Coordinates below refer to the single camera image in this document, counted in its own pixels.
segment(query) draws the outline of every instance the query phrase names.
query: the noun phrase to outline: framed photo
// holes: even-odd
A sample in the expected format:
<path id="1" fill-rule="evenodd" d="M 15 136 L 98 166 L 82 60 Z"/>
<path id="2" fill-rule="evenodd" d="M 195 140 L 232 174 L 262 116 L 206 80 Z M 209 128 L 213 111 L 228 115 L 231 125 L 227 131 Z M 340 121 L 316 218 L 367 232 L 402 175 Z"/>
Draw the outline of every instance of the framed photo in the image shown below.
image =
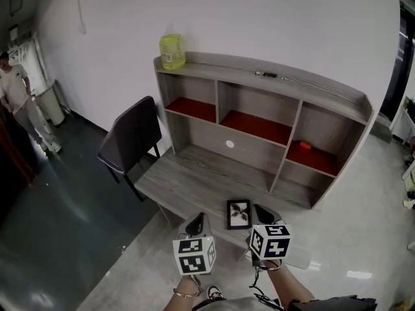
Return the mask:
<path id="1" fill-rule="evenodd" d="M 249 200 L 228 200 L 228 229 L 249 229 L 251 207 Z"/>

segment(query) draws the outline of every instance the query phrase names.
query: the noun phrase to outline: red shelf surface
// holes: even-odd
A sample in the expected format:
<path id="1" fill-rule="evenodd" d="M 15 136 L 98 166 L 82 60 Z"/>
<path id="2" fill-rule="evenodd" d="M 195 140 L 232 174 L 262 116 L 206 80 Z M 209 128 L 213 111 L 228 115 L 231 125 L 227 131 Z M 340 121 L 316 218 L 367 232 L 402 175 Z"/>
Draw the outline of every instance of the red shelf surface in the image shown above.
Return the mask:
<path id="1" fill-rule="evenodd" d="M 282 145 L 288 144 L 291 133 L 289 126 L 238 111 L 230 111 L 220 124 Z"/>
<path id="2" fill-rule="evenodd" d="M 216 107 L 206 102 L 180 97 L 168 105 L 166 109 L 216 123 Z"/>
<path id="3" fill-rule="evenodd" d="M 307 150 L 300 146 L 300 142 L 291 143 L 287 159 L 334 176 L 338 173 L 337 158 L 334 154 L 316 148 Z"/>

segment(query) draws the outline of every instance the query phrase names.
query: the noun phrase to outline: black picture frame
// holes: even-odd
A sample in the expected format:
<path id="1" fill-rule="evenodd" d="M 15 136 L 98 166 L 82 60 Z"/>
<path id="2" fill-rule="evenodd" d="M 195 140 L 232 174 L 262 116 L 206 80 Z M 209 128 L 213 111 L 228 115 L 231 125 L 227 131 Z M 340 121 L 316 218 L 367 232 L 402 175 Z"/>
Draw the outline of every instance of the black picture frame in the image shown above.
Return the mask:
<path id="1" fill-rule="evenodd" d="M 234 205 L 237 206 L 237 204 L 246 204 L 246 209 L 242 211 L 242 213 L 248 217 L 248 220 L 246 221 L 246 225 L 232 225 L 231 224 L 231 215 L 232 215 L 232 210 L 236 210 Z M 228 200 L 227 204 L 226 204 L 226 208 L 227 208 L 227 212 L 228 212 L 228 229 L 229 230 L 233 230 L 233 229 L 249 229 L 251 228 L 251 206 L 250 206 L 250 201 L 249 200 Z"/>

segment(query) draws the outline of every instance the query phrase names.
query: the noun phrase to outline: chair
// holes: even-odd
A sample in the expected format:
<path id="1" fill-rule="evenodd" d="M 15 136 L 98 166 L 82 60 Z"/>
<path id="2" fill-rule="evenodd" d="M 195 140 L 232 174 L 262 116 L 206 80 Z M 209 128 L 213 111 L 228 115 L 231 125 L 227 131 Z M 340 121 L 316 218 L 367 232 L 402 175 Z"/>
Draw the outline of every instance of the chair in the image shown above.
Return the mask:
<path id="1" fill-rule="evenodd" d="M 128 108 L 114 122 L 101 144 L 98 159 L 119 183 L 114 171 L 122 174 L 136 196 L 143 201 L 127 173 L 143 156 L 160 158 L 157 142 L 161 139 L 154 99 L 147 96 Z M 147 152 L 154 147 L 157 158 Z"/>

